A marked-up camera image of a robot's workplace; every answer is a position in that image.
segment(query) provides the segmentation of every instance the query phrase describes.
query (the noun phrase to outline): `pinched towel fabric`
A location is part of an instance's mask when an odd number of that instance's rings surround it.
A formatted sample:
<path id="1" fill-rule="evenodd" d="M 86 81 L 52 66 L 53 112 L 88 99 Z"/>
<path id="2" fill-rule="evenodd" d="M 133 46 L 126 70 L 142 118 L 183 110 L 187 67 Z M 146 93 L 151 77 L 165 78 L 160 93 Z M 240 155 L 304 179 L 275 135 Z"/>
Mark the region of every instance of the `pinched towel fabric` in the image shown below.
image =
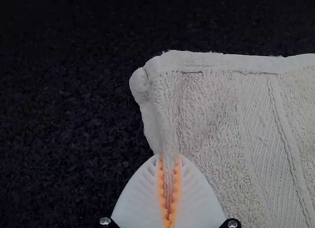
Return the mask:
<path id="1" fill-rule="evenodd" d="M 164 173 L 181 153 L 245 228 L 315 228 L 315 54 L 169 51 L 130 88 Z"/>

